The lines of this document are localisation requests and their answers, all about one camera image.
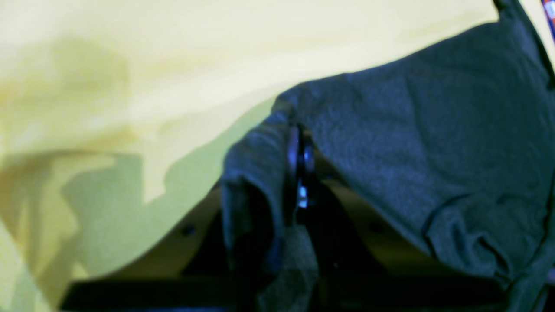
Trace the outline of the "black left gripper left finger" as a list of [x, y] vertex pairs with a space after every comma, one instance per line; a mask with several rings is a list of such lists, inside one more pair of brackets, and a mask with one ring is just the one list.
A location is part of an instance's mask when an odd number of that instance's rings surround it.
[[299, 209], [300, 126], [278, 126], [277, 144], [256, 150], [248, 133], [228, 151], [212, 189], [160, 241], [114, 278], [226, 276], [242, 264], [275, 274]]

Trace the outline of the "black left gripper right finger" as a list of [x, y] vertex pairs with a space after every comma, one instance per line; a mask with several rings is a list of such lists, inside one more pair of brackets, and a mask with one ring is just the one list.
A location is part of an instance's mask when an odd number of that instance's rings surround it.
[[297, 131], [297, 222], [307, 227], [323, 275], [458, 276], [353, 191], [308, 130]]

